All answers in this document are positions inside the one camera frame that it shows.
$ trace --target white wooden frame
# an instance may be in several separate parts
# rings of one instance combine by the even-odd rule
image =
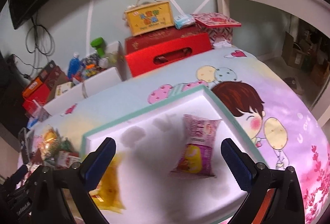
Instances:
[[[324,0],[252,0],[288,12],[308,22],[330,37],[330,4]],[[229,0],[217,0],[218,11],[230,16]],[[329,80],[310,108],[320,126],[330,119]]]

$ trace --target light green wall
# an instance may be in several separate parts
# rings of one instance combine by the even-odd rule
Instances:
[[[281,55],[290,14],[249,0],[230,0],[230,17],[242,23],[234,28],[233,43],[255,56]]]
[[[175,0],[186,13],[193,13],[205,0]],[[94,0],[90,25],[91,39],[102,36],[106,42],[124,39],[130,36],[129,28],[122,20],[123,11],[136,0]],[[54,37],[56,50],[51,57],[63,70],[68,66],[73,52],[77,51],[82,57],[86,55],[87,16],[90,0],[50,0],[39,10],[39,22],[48,28]],[[179,14],[172,5],[173,15]],[[210,0],[200,12],[216,11],[216,0]],[[269,6],[233,0],[230,12],[234,19],[241,21],[243,26],[234,31],[235,45],[253,53],[263,55],[271,53],[278,44],[283,43],[284,25],[288,24],[288,17]],[[14,53],[26,63],[33,62],[33,56],[25,49],[25,36],[31,23],[27,22],[14,30],[8,4],[0,13],[0,51],[3,55]],[[40,66],[46,63],[42,58]],[[31,68],[18,62],[22,73],[30,73]]]

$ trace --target bed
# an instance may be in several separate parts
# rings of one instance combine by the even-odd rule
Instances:
[[[296,94],[265,64],[236,47],[207,51],[108,88],[39,123],[35,141],[52,126],[84,153],[84,133],[199,85],[226,105],[270,168],[295,167],[306,223],[311,223],[328,197],[327,138]]]

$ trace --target blue bottle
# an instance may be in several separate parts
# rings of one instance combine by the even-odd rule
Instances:
[[[68,77],[71,80],[72,76],[75,75],[80,67],[79,54],[74,53],[73,58],[69,62]]]

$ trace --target yellow box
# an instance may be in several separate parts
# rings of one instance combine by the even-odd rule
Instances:
[[[173,15],[168,1],[156,1],[125,11],[132,35],[137,36],[164,27],[174,26]]]

